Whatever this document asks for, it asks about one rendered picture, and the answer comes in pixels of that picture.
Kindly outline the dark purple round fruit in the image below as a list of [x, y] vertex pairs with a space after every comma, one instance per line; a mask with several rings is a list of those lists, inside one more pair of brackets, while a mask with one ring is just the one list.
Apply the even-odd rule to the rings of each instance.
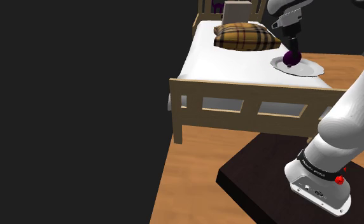
[[302, 59], [302, 54], [299, 51], [288, 51], [283, 56], [283, 63], [287, 67], [297, 65]]

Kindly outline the white scalloped plate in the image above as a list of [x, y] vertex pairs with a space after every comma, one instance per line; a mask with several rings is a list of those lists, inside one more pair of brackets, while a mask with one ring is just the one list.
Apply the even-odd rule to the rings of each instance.
[[270, 61], [270, 64], [281, 72], [300, 77], [317, 77], [325, 72], [324, 68], [318, 63], [307, 59], [301, 59], [298, 64], [288, 67], [284, 64], [282, 57], [276, 57]]

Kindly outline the brown plaid pillow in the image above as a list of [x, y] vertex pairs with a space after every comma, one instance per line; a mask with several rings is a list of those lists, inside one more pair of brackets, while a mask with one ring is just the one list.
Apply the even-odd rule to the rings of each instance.
[[236, 51], [264, 51], [277, 49], [281, 40], [261, 25], [232, 23], [214, 27], [214, 46]]

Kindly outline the grey box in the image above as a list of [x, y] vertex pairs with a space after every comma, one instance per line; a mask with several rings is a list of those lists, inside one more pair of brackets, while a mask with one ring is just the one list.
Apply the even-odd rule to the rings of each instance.
[[253, 5], [250, 1], [225, 1], [222, 24], [248, 22], [252, 7]]

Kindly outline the wooden bed with white mattress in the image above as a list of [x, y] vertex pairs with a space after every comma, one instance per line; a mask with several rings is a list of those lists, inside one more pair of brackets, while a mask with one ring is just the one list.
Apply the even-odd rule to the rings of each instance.
[[314, 137], [344, 91], [287, 68], [283, 45], [247, 52], [214, 46], [213, 27], [221, 21], [208, 1], [199, 1], [190, 51], [180, 75], [169, 81], [174, 142], [182, 142], [185, 125]]

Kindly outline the purple figure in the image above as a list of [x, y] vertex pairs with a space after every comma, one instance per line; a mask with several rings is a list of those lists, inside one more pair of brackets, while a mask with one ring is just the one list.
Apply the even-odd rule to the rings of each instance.
[[211, 5], [212, 13], [223, 13], [224, 0], [212, 0]]

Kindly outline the dark robot stand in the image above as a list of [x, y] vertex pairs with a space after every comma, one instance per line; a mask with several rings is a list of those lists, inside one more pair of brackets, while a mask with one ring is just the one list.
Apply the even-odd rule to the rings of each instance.
[[335, 217], [294, 193], [285, 165], [307, 146], [304, 137], [259, 134], [220, 167], [217, 184], [256, 224], [364, 224], [364, 168], [350, 162], [348, 212]]

